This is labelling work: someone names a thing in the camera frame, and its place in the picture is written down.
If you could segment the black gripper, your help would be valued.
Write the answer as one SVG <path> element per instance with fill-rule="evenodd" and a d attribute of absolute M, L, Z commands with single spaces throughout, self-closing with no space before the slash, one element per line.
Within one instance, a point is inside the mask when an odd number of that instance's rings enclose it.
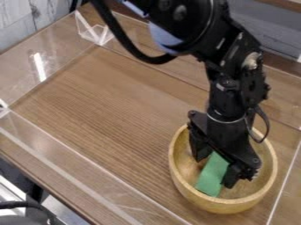
<path fill-rule="evenodd" d="M 262 166 L 262 161 L 250 144 L 254 137 L 251 128 L 255 112 L 227 118 L 207 111 L 188 111 L 188 134 L 191 155 L 196 162 L 216 152 L 229 162 L 222 184 L 231 189 L 241 179 L 251 181 Z"/>

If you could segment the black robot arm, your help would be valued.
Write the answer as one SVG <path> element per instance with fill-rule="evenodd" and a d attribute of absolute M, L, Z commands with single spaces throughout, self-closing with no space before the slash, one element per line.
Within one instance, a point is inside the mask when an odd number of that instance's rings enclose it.
<path fill-rule="evenodd" d="M 230 16 L 227 0 L 121 0 L 150 21 L 151 37 L 175 56 L 192 55 L 208 78 L 206 112 L 191 110 L 190 149 L 199 161 L 218 153 L 229 163 L 220 184 L 231 188 L 251 180 L 262 161 L 250 143 L 263 140 L 251 131 L 265 113 L 270 85 L 263 72 L 261 43 Z"/>

